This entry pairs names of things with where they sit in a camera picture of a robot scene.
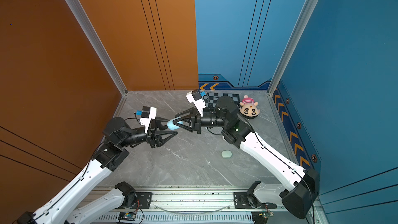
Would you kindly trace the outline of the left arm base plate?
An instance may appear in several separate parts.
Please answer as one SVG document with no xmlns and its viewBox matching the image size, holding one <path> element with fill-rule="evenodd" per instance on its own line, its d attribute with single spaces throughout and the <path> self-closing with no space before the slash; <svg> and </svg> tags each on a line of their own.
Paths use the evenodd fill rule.
<svg viewBox="0 0 398 224">
<path fill-rule="evenodd" d="M 136 192 L 124 198 L 122 208 L 124 209 L 150 209 L 152 192 Z"/>
</svg>

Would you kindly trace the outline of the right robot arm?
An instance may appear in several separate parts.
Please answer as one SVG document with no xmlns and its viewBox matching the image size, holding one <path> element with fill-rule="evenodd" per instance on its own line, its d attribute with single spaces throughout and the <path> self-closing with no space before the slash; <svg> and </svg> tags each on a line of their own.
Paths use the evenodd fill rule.
<svg viewBox="0 0 398 224">
<path fill-rule="evenodd" d="M 305 219 L 319 195 L 319 173 L 292 162 L 261 139 L 252 125 L 239 117 L 232 97 L 220 97 L 210 109 L 203 99 L 189 101 L 195 106 L 177 114 L 168 127 L 197 133 L 203 127 L 221 127 L 225 141 L 251 155 L 279 180 L 271 186 L 261 181 L 253 183 L 246 192 L 248 204 L 252 208 L 264 208 L 267 203 L 283 205 L 293 216 Z"/>
</svg>

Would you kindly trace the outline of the blue earbud charging case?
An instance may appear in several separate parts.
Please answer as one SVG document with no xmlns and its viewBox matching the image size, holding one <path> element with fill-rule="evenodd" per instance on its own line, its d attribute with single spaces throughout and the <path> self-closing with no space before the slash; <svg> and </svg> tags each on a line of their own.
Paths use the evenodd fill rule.
<svg viewBox="0 0 398 224">
<path fill-rule="evenodd" d="M 179 126 L 177 126 L 176 124 L 173 123 L 174 119 L 171 119 L 167 122 L 167 127 L 170 130 L 177 130 L 179 128 Z"/>
</svg>

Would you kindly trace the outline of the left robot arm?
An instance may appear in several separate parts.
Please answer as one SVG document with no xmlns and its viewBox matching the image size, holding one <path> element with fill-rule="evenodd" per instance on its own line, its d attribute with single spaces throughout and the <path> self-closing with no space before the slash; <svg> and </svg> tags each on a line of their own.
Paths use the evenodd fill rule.
<svg viewBox="0 0 398 224">
<path fill-rule="evenodd" d="M 148 143 L 152 148 L 158 148 L 178 134 L 178 126 L 171 120 L 155 117 L 142 118 L 140 122 L 141 127 L 133 129 L 121 117 L 111 119 L 103 131 L 105 141 L 84 169 L 48 203 L 34 212 L 23 213 L 16 222 L 89 224 L 117 207 L 139 208 L 135 188 L 125 181 L 83 207 L 78 204 L 125 160 L 129 155 L 126 147 Z"/>
</svg>

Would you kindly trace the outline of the green earbud charging case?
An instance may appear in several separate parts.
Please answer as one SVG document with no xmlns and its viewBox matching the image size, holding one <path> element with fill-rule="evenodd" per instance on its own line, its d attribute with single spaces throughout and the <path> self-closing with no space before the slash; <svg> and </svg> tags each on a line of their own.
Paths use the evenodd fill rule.
<svg viewBox="0 0 398 224">
<path fill-rule="evenodd" d="M 221 156 L 222 156 L 222 158 L 224 158 L 224 159 L 231 158 L 231 157 L 232 157 L 232 152 L 231 152 L 230 150 L 223 150 L 223 151 L 221 152 Z"/>
</svg>

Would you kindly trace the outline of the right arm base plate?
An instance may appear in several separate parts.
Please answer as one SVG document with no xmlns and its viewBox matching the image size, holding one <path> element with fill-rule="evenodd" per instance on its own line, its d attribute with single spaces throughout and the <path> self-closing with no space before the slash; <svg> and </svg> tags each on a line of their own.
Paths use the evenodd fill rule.
<svg viewBox="0 0 398 224">
<path fill-rule="evenodd" d="M 276 209 L 277 205 L 275 203 L 260 203 L 257 200 L 252 200 L 248 197 L 246 192 L 234 192 L 234 207 L 236 209 L 247 209 L 247 208 L 265 208 L 265 209 Z"/>
</svg>

